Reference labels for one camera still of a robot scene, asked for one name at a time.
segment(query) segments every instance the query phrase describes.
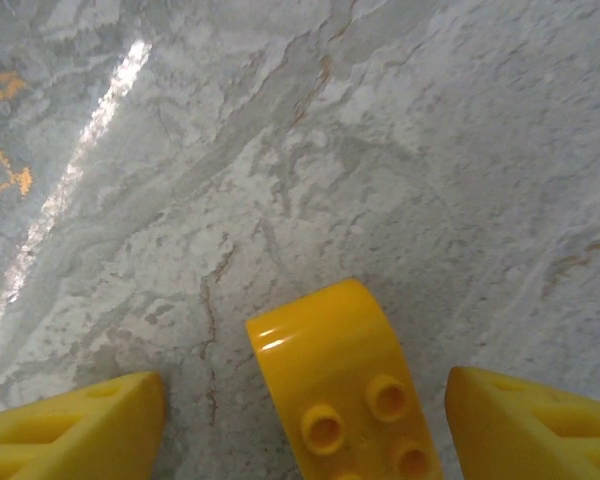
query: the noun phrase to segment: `lego stud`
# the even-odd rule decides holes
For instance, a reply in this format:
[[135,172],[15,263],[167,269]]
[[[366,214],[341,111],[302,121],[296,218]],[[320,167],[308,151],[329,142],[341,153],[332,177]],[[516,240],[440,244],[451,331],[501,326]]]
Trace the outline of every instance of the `lego stud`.
[[429,457],[414,442],[402,440],[392,452],[393,467],[400,478],[423,479],[431,471]]
[[316,455],[331,455],[344,442],[344,422],[329,405],[311,407],[302,417],[300,428],[304,444]]
[[405,387],[389,375],[379,375],[369,383],[366,400],[373,416],[381,422],[395,422],[407,413]]

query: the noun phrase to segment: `yellow plastic part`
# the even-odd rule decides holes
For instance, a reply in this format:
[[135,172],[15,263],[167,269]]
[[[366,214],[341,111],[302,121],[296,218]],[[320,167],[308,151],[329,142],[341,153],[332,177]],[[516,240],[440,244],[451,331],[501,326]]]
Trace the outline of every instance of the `yellow plastic part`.
[[439,480],[440,463],[393,330],[346,280],[247,323],[306,480]]
[[136,373],[0,413],[0,480],[140,480],[165,421],[162,381]]
[[446,410],[465,480],[600,480],[600,402],[456,367]]

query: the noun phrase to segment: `hole in plastic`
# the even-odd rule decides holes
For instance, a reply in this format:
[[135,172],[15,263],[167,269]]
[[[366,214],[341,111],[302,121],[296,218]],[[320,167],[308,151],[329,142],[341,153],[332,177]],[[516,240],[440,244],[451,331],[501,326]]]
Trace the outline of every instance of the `hole in plastic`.
[[600,418],[580,406],[552,405],[536,408],[535,417],[559,437],[600,437]]
[[429,473],[429,459],[418,449],[407,450],[400,457],[398,473],[405,479],[420,479]]
[[91,398],[104,398],[104,397],[113,397],[120,388],[114,385],[108,385],[103,387],[92,388],[87,392],[87,397]]
[[316,455],[331,455],[344,442],[344,424],[333,408],[316,405],[302,419],[302,437]]
[[378,420],[395,422],[407,413],[407,392],[395,378],[380,375],[367,387],[367,404]]
[[23,418],[0,435],[0,445],[53,443],[81,419],[80,415],[44,415]]
[[502,390],[503,392],[522,392],[526,390],[526,388],[522,385],[511,380],[507,380],[506,378],[497,378],[493,380],[493,386],[498,390]]

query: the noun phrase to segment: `gray marble floor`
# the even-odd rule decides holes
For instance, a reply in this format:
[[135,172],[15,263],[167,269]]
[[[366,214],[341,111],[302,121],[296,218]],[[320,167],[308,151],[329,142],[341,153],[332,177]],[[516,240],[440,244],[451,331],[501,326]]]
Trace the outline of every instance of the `gray marble floor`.
[[0,0],[0,410],[142,369],[155,479],[299,478],[246,318],[362,279],[600,399],[600,0]]

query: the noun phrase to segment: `yellow plastic toy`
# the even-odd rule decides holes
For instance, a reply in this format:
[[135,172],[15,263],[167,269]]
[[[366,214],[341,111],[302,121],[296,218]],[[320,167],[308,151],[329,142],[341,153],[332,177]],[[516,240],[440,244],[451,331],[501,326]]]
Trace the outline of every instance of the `yellow plastic toy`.
[[0,480],[146,480],[164,421],[152,372],[0,413]]
[[600,402],[456,367],[446,411],[465,480],[600,480]]
[[247,323],[305,480],[442,479],[402,349],[346,280]]

